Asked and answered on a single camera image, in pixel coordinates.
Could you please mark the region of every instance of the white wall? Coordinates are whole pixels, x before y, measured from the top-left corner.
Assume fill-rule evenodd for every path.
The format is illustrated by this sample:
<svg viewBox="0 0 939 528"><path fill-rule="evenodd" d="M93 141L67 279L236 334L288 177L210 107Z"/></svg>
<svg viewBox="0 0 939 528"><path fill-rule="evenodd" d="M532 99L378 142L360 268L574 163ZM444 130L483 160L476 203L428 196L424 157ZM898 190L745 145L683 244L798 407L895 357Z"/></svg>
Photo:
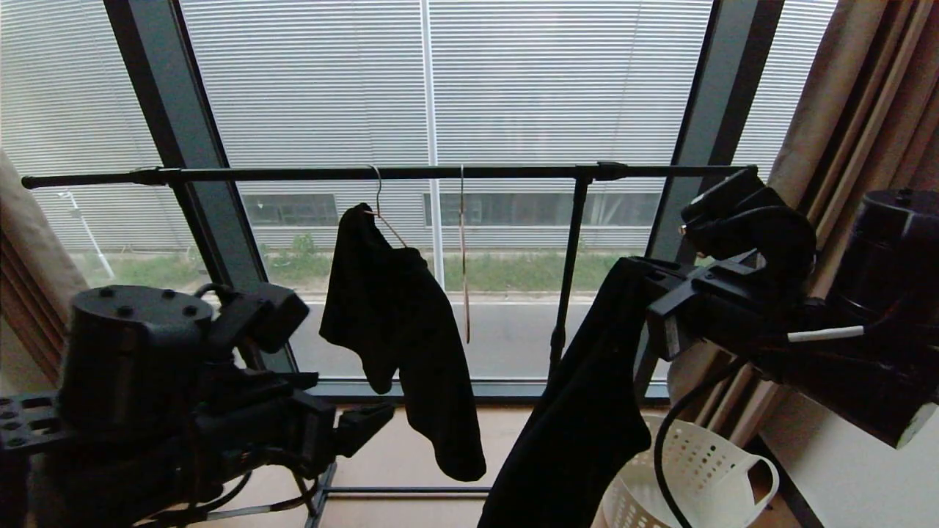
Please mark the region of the white wall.
<svg viewBox="0 0 939 528"><path fill-rule="evenodd" d="M939 413L895 450L800 395L762 431L826 527L939 525Z"/></svg>
<svg viewBox="0 0 939 528"><path fill-rule="evenodd" d="M38 365L16 337L5 318L0 318L0 395L52 390Z"/></svg>

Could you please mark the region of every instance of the white plastic basket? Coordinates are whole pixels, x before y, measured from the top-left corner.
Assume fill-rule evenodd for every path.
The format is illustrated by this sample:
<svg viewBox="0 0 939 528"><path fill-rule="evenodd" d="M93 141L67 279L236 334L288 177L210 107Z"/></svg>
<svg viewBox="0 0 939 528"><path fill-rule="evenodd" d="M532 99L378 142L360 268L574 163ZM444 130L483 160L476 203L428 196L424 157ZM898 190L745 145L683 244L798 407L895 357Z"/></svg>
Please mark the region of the white plastic basket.
<svg viewBox="0 0 939 528"><path fill-rule="evenodd" d="M653 439L662 423L643 415ZM636 455L613 479L601 505L609 528L677 527L655 481L653 450ZM765 463L773 476L769 493L754 504L747 472ZM662 470L671 494L695 528L743 528L760 516L779 489L779 472L703 427L676 420L669 428Z"/></svg>

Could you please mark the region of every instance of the curtain fold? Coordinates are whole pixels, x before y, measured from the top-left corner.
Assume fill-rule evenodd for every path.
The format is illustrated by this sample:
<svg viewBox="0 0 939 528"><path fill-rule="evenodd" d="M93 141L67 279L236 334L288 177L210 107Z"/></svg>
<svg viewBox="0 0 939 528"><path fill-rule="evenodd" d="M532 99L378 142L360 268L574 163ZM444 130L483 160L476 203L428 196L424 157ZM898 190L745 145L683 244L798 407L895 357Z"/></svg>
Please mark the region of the curtain fold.
<svg viewBox="0 0 939 528"><path fill-rule="evenodd" d="M36 199L0 150L0 314L52 383L62 363L69 300L86 288Z"/></svg>
<svg viewBox="0 0 939 528"><path fill-rule="evenodd" d="M937 187L939 4L842 0L808 75L769 185L816 227L819 261L809 280L824 297L864 194ZM687 353L669 370L673 399L728 361ZM772 382L745 367L685 420L743 445L780 400Z"/></svg>

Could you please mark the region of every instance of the wooden floor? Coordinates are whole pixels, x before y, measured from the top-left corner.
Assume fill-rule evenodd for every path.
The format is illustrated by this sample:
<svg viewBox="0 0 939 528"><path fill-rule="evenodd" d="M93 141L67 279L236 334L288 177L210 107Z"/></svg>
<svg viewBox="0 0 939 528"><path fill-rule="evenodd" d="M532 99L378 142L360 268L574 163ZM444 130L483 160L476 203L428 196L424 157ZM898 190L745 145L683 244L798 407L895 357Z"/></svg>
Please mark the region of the wooden floor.
<svg viewBox="0 0 939 528"><path fill-rule="evenodd" d="M487 475L472 486L489 486L508 455L530 410L480 409L480 428L488 465ZM334 486L467 486L440 472L430 442L408 426L404 410L355 457L340 458ZM260 505L290 498L297 493L292 477L280 468L255 472L251 484L226 507ZM444 498L343 498L331 497L320 528L474 528L483 499ZM302 527L303 508L286 512L200 524L211 528ZM598 515L594 528L607 525ZM756 528L798 527L788 507L778 497L767 507Z"/></svg>

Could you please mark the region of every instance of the road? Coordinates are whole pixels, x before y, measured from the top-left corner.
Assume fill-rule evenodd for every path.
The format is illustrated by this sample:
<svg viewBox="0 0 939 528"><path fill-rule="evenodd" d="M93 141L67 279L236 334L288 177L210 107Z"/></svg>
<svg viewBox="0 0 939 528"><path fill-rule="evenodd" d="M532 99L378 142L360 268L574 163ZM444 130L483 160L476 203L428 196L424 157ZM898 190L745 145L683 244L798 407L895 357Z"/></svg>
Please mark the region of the road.
<svg viewBox="0 0 939 528"><path fill-rule="evenodd" d="M301 370L315 370L324 377L362 377L359 357L348 349L327 343L319 336L322 303L307 303L310 315L291 340ZM470 299L470 335L464 351L473 378L543 378L558 305L549 302L478 302ZM570 343L589 303L571 303L567 315ZM454 316L463 332L462 303ZM657 375L664 375L657 369Z"/></svg>

